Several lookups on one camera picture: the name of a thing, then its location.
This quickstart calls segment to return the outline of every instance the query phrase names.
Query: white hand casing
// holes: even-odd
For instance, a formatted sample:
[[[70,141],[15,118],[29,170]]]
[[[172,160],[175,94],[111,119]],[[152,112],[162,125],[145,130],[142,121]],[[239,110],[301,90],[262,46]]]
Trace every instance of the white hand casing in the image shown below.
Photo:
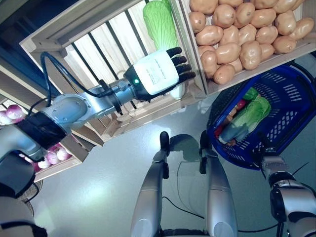
[[[159,50],[134,64],[134,69],[150,95],[156,95],[179,81],[177,70],[166,51]]]

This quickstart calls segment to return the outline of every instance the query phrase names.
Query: green vegetable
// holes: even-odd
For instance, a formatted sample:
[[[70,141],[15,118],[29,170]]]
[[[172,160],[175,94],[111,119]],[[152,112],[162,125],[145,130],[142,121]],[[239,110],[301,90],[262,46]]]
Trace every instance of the green vegetable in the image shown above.
[[[254,100],[258,95],[259,93],[256,91],[256,89],[251,87],[242,98],[244,100]]]
[[[271,105],[267,99],[264,97],[255,98],[224,128],[219,137],[220,142],[226,144],[233,139],[242,141],[256,129],[270,111]]]
[[[147,3],[143,9],[143,17],[148,35],[154,41],[157,50],[168,50],[178,46],[176,29],[168,0]]]

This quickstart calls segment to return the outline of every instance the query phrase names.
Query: blue shopping basket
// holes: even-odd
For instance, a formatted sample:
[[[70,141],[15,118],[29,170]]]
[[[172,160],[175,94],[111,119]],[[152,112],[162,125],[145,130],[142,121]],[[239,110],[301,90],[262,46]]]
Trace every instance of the blue shopping basket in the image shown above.
[[[250,87],[271,104],[270,114],[243,141],[229,147],[214,132]],[[302,66],[291,62],[260,74],[223,92],[211,107],[207,134],[215,150],[229,162],[259,170],[256,151],[269,142],[278,156],[316,115],[315,79]]]

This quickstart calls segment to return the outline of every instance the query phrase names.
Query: gray floor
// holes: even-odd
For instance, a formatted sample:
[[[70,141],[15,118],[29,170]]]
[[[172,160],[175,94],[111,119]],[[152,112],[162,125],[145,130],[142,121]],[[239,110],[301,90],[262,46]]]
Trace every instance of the gray floor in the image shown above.
[[[305,66],[309,59],[304,59]],[[315,71],[315,63],[309,66]],[[175,204],[204,215],[206,180],[198,172],[198,141],[205,130],[208,108],[216,95],[119,136],[102,148],[94,148],[77,167],[47,178],[32,201],[35,220],[50,237],[127,237],[139,188],[159,149],[159,134],[189,134],[168,158],[170,178],[163,194]],[[310,162],[296,178],[316,188],[316,119],[283,152],[295,170]],[[239,229],[267,227],[270,215],[269,185],[258,171],[221,160],[231,184]],[[162,228],[203,229],[202,219],[183,213],[163,201]],[[274,236],[276,230],[239,236]]]

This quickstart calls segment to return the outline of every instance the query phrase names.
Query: robot finger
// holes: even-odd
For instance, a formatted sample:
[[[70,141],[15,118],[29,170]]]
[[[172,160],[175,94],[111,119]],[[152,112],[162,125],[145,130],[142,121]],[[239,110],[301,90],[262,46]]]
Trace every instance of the robot finger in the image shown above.
[[[192,67],[189,64],[185,64],[185,65],[181,65],[181,66],[176,67],[176,70],[177,70],[179,75],[186,72],[186,71],[190,71],[191,69],[192,69]]]
[[[182,52],[182,49],[180,47],[176,47],[168,49],[166,52],[170,56],[170,58],[172,58],[173,56],[180,54]]]
[[[177,66],[181,63],[185,63],[186,61],[187,61],[187,59],[184,56],[172,58],[172,62],[175,66]]]
[[[188,80],[188,79],[192,79],[196,77],[196,73],[195,72],[187,72],[187,73],[183,73],[179,76],[179,82],[178,84]]]

